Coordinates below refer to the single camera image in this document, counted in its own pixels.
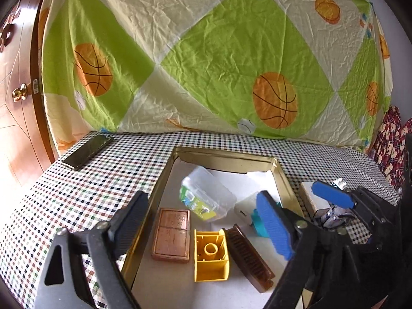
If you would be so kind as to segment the brass door knob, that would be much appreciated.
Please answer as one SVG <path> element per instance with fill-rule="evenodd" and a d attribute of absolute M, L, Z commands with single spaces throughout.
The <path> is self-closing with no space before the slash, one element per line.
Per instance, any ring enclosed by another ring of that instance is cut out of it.
<path fill-rule="evenodd" d="M 19 102 L 22 100 L 26 100 L 29 95 L 29 89 L 27 84 L 23 83 L 20 87 L 16 88 L 12 92 L 12 99 L 13 102 Z"/>

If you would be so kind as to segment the brown rectangular soap bar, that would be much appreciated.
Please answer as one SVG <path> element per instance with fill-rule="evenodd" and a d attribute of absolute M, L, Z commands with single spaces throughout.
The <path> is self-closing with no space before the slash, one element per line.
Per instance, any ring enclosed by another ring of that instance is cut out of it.
<path fill-rule="evenodd" d="M 190 228 L 189 210 L 160 208 L 151 249 L 153 259 L 188 263 Z"/>

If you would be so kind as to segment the blue bear toy block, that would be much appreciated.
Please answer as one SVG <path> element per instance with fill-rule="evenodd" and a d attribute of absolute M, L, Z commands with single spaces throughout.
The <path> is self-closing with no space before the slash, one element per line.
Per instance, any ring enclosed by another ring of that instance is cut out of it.
<path fill-rule="evenodd" d="M 251 214 L 251 219 L 252 219 L 253 228 L 255 229 L 257 235 L 263 238 L 268 238 L 269 234 L 256 209 L 253 210 L 253 213 Z"/>

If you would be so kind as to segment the clear plastic box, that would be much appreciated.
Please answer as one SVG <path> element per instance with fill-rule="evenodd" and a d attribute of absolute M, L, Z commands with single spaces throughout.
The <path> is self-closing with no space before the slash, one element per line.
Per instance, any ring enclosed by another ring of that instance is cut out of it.
<path fill-rule="evenodd" d="M 226 217 L 237 202 L 236 196 L 201 166 L 182 180 L 179 200 L 205 222 Z"/>

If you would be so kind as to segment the brown wooden door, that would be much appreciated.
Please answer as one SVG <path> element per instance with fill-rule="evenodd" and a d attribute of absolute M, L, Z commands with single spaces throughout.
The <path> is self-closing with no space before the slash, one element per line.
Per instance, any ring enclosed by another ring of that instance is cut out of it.
<path fill-rule="evenodd" d="M 1 20 L 1 162 L 13 187 L 30 186 L 55 161 L 40 85 L 42 1 L 17 0 Z M 23 83 L 27 99 L 13 102 Z"/>

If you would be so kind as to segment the basketball-pattern green bedsheet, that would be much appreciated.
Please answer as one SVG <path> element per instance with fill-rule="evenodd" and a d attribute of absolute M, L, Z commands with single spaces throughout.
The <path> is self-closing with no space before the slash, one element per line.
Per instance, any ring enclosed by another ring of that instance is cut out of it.
<path fill-rule="evenodd" d="M 210 131 L 370 148 L 393 88 L 367 0 L 44 0 L 53 142 Z"/>

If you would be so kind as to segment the yellow face toy block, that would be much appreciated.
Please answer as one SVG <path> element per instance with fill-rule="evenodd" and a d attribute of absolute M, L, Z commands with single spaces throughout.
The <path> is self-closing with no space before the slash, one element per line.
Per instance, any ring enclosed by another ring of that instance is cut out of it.
<path fill-rule="evenodd" d="M 226 233 L 219 231 L 193 231 L 194 282 L 227 281 L 230 259 Z"/>

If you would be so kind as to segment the gold metal tray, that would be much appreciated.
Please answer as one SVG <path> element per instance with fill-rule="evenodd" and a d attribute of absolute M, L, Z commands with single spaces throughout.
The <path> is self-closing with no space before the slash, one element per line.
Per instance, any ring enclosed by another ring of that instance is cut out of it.
<path fill-rule="evenodd" d="M 301 214 L 297 197 L 275 157 L 255 156 L 214 149 L 177 147 L 149 196 L 150 208 L 129 250 L 122 274 L 141 308 L 263 308 L 273 288 L 260 293 L 234 261 L 226 281 L 195 282 L 194 263 L 154 260 L 151 247 L 158 210 L 183 209 L 179 189 L 183 179 L 202 166 L 243 200 L 268 191 L 285 208 Z"/>

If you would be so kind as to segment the checkered tablecloth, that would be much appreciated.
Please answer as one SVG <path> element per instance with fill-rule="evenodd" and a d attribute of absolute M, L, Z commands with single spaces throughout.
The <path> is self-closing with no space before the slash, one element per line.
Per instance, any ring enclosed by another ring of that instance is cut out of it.
<path fill-rule="evenodd" d="M 399 200 L 367 155 L 290 140 L 212 133 L 116 134 L 81 170 L 54 162 L 16 203 L 1 227 L 1 277 L 23 308 L 33 308 L 55 232 L 80 231 L 110 218 L 137 191 L 151 193 L 176 147 L 222 149 L 277 159 L 293 190 L 303 181 L 341 178 L 390 203 Z"/>

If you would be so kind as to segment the floral fabric-covered round mirror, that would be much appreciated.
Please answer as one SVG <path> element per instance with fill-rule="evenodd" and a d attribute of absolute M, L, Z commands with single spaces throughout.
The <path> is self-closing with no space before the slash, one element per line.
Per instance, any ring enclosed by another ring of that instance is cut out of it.
<path fill-rule="evenodd" d="M 347 226 L 356 216 L 350 209 L 333 206 L 326 213 L 314 220 L 315 224 L 324 229 L 337 229 Z"/>

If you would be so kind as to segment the red patterned fabric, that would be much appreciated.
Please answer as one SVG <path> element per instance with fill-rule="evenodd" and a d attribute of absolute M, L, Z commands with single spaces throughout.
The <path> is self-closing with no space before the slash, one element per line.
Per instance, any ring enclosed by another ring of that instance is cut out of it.
<path fill-rule="evenodd" d="M 399 108 L 391 105 L 379 127 L 371 153 L 383 176 L 396 190 L 404 183 L 408 133 L 411 133 L 411 119 L 403 124 Z"/>

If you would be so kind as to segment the black smartphone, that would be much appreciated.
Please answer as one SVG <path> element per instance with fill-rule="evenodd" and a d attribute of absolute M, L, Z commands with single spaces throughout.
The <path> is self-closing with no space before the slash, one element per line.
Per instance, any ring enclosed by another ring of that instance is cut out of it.
<path fill-rule="evenodd" d="M 96 135 L 62 160 L 69 169 L 79 170 L 97 153 L 114 141 L 108 135 Z"/>

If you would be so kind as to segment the white small card box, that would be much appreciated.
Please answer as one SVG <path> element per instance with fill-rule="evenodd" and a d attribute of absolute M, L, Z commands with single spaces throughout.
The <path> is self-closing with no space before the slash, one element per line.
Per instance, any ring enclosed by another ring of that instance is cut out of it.
<path fill-rule="evenodd" d="M 329 209 L 329 203 L 314 194 L 312 190 L 313 182 L 302 182 L 299 186 L 299 196 L 302 198 L 304 205 L 312 219 L 320 218 Z"/>

